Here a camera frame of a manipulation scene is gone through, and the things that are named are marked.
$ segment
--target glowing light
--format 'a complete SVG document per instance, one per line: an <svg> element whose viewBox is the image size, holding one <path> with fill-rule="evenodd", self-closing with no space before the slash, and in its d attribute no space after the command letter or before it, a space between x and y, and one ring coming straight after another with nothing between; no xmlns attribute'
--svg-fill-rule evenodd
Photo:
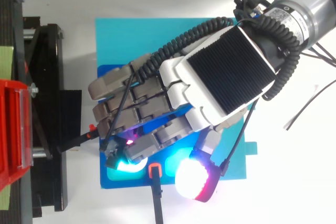
<svg viewBox="0 0 336 224"><path fill-rule="evenodd" d="M181 161L175 175L176 190L185 198L196 198L208 179L205 167L197 160L186 158Z"/></svg>
<svg viewBox="0 0 336 224"><path fill-rule="evenodd" d="M120 161L118 164L117 170L128 173L137 173L145 168L148 158L143 159L140 163L134 164L125 164L123 161Z"/></svg>

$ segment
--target white background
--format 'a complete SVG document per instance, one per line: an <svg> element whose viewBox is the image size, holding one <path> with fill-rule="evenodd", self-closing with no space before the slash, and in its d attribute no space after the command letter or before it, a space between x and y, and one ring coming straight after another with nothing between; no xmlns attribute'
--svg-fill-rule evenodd
<svg viewBox="0 0 336 224"><path fill-rule="evenodd" d="M41 16L65 31L65 87L82 89L82 132L94 123L88 84L96 74L96 17L232 16L232 0L26 0L24 15ZM336 56L335 32L321 41ZM296 73L271 102L260 102L246 129L258 142L247 157L247 179L219 182L211 200L182 198L163 186L163 214L170 223L336 223L336 85L302 114L289 132L283 126L313 95L336 79L336 69L302 58ZM34 224L154 223L150 187L100 189L98 142L67 153L69 205L43 209Z"/></svg>

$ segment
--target black cable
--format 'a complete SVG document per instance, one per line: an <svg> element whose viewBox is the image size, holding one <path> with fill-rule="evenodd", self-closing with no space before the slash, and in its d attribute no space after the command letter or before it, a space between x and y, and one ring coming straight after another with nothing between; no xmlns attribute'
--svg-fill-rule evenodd
<svg viewBox="0 0 336 224"><path fill-rule="evenodd" d="M264 100L270 101L282 90L294 73L300 59L300 42L284 24L274 18L260 15L254 19L246 19L244 22L248 22L253 29L271 37L279 45L289 50L289 55L285 58L285 62L277 73L274 84L262 96Z"/></svg>
<svg viewBox="0 0 336 224"><path fill-rule="evenodd" d="M121 99L120 105L118 107L117 113L116 113L116 115L115 115L115 117L113 119L113 122L111 123L111 126L109 128L109 131L106 134L106 137L105 137L104 141L100 145L100 151L102 151L102 152L106 150L106 147L109 144L109 139L110 139L110 137L112 135L112 132L114 131L114 128L115 128L116 123L117 123L117 120L118 120L118 118L120 116L120 113L121 113L121 111L122 111L122 109L123 109L123 107L125 105L128 93L129 93L130 88L131 88L133 77L134 77L134 74L131 74L131 76L128 79L128 83L127 83L126 89L124 91L124 95L122 96L122 99Z"/></svg>
<svg viewBox="0 0 336 224"><path fill-rule="evenodd" d="M308 56L308 57L310 57L310 58L314 58L314 59L319 59L319 60L321 60L321 58L318 57L318 56L316 56L316 55L310 55L310 54L306 54L306 53L304 53L304 52L302 52L301 54L304 55L304 56Z"/></svg>
<svg viewBox="0 0 336 224"><path fill-rule="evenodd" d="M222 30L225 27L232 26L233 20L226 17L217 17L193 27L189 31L179 35L168 42L158 51L154 52L150 58L136 71L135 77L142 84L145 80L157 74L162 62L170 59L174 54L180 52L183 48L191 45L201 38Z"/></svg>
<svg viewBox="0 0 336 224"><path fill-rule="evenodd" d="M324 90L326 90L328 87L330 87L331 85L333 85L336 82L336 80L330 82L327 86L325 86L323 89L321 89L320 92L318 92L312 99L310 99L306 105L299 111L299 113L296 114L296 116L294 116L293 120L290 122L290 124L288 125L288 127L286 128L286 131L289 130L292 125L295 123L296 119L301 115L301 113L306 109L306 107L308 107L308 105L315 100L316 97L318 97Z"/></svg>
<svg viewBox="0 0 336 224"><path fill-rule="evenodd" d="M258 102L259 99L255 100L253 103L252 103L252 106L250 108L250 111L248 112L247 114L247 117L244 121L244 124L243 124L243 127L241 127L241 130L240 130L240 133L237 137L237 140L235 142L235 144L233 145L230 153L227 155L226 159L220 164L220 168L222 169L223 173L222 173L222 176L224 175L224 173L226 172L227 168L228 168L228 164L230 163L230 159L232 157L232 155L234 154L234 152L236 151L237 149L237 146L240 142L240 140L242 139L242 136L243 136L243 133L245 132L245 128L247 126L247 123L248 121L250 120L251 116L252 116L252 113L253 113L253 110L255 109L256 107L256 104Z"/></svg>
<svg viewBox="0 0 336 224"><path fill-rule="evenodd" d="M330 59L327 58L326 56L323 56L322 54L320 54L319 52L317 52L314 48L310 48L310 51L312 51L314 54L316 54L319 58L321 58L321 60L325 61L326 63L328 63L329 65L333 66L336 68L336 62L331 61Z"/></svg>
<svg viewBox="0 0 336 224"><path fill-rule="evenodd" d="M336 62L336 58L335 58L333 55L331 55L331 53L329 53L324 47L322 47L322 45L321 45L320 43L317 42L316 45L317 45L319 48L321 48L322 51L323 51L326 55L328 55L334 62Z"/></svg>
<svg viewBox="0 0 336 224"><path fill-rule="evenodd" d="M336 61L333 61L332 59L329 59L326 56L320 55L320 56L316 56L316 55L311 55L311 54L306 54L304 52L301 53L304 56L308 56L310 58L314 58L314 59L319 59L319 60L324 60L324 61L328 61L330 63L336 63Z"/></svg>

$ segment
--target black wire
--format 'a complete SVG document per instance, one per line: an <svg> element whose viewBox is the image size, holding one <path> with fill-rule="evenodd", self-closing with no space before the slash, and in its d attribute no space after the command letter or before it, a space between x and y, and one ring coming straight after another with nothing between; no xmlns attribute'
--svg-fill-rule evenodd
<svg viewBox="0 0 336 224"><path fill-rule="evenodd" d="M306 107L308 107L308 105L316 98L319 96L319 94L321 94L324 90L326 90L328 87L330 87L331 85L333 85L336 82L336 80L330 82L327 86L325 86L323 89L321 89L320 92L318 92L312 99L310 99L305 106L303 106L303 108L299 111L299 113L296 114L296 116L294 116L293 120L290 122L290 124L288 125L288 127L286 128L286 131L289 130L292 125L295 123L296 119L301 115L301 113L306 109Z"/></svg>
<svg viewBox="0 0 336 224"><path fill-rule="evenodd" d="M248 114L247 114L246 120L244 121L243 127L242 127L241 130L240 130L240 133L239 133L239 135L238 135L238 137L237 137L237 140L236 140L234 146L232 147L232 149L231 149L229 155L227 155L226 160L227 160L228 162L230 161L230 159L231 159L232 155L234 154L234 152L235 152L235 150L236 150L236 148L237 148L237 146L238 146L240 140L242 139L242 136L243 136L243 133L244 133L245 128L246 128L246 126L247 126L247 123L248 123L248 121L249 121L250 118L251 118L251 115L252 115L252 113L253 113L253 110L254 110L255 107L256 107L256 104L257 104L258 100L259 100L259 99L255 100L255 101L252 103L252 106L251 106L251 108L250 108L250 111L249 111Z"/></svg>
<svg viewBox="0 0 336 224"><path fill-rule="evenodd" d="M314 48L310 48L309 50L312 51L314 54L316 54L319 58L321 58L321 60L324 60L326 63L336 68L336 62L330 61L328 57L323 56L322 54L317 52Z"/></svg>
<svg viewBox="0 0 336 224"><path fill-rule="evenodd" d="M316 45L317 45L319 48L321 48L322 51L323 51L326 55L328 55L334 62L336 62L336 58L335 58L333 55L331 55L331 53L329 53L324 47L322 47L320 43L317 42Z"/></svg>
<svg viewBox="0 0 336 224"><path fill-rule="evenodd" d="M321 58L318 57L318 56L316 56L316 55L310 55L310 54L306 54L306 53L304 53L304 52L302 52L301 54L304 55L304 56L308 56L308 57L311 57L311 58L314 58L314 59L319 59L319 60L321 60Z"/></svg>
<svg viewBox="0 0 336 224"><path fill-rule="evenodd" d="M304 53L304 52L302 52L301 54L304 55L304 56L308 56L308 57L314 58L314 59L322 60L321 57L316 56L316 55L310 55L310 54L306 54L306 53ZM329 59L329 58L327 58L327 57L325 57L324 59L325 59L325 61L328 61L328 62L330 62L330 63L335 63L335 64L336 64L336 61L333 61L332 59Z"/></svg>
<svg viewBox="0 0 336 224"><path fill-rule="evenodd" d="M108 143L109 143L109 139L110 139L110 137L111 137L111 135L112 135L112 132L114 131L114 128L115 128L115 126L116 126L117 120L118 120L118 118L119 118L119 116L120 116L120 113L121 113L121 111L122 111L122 109L123 109L123 107L124 107L124 105L125 105L125 102L126 102L128 93L129 93L130 88L131 88L131 84L132 84L132 81L133 81L133 77L134 77L134 73L131 74L131 76L130 76L129 79L128 79L128 83L127 83L126 89L125 89L125 91L124 91L124 94L123 94L123 96L122 96L122 99L121 99L120 105L119 105L119 107L118 107L117 113L116 113L116 115L115 115L115 117L114 117L114 119L113 119L113 122L112 122L112 124L111 124L111 126L110 126L110 128L109 128L109 131L108 131L107 134L106 134L106 137L105 137L104 141L102 142L102 144L101 144L101 146L100 146L100 150L101 150L101 151L105 151L105 150L106 150L106 147L107 147L107 145L108 145Z"/></svg>

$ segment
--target orange clip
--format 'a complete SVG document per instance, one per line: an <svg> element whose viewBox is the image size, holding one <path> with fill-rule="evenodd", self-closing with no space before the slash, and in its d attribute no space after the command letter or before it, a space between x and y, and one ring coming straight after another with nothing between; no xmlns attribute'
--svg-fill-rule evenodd
<svg viewBox="0 0 336 224"><path fill-rule="evenodd" d="M148 166L148 171L149 171L149 177L153 178L152 175L152 167L158 167L159 168L159 174L160 174L160 178L162 177L162 167L160 163L152 163Z"/></svg>

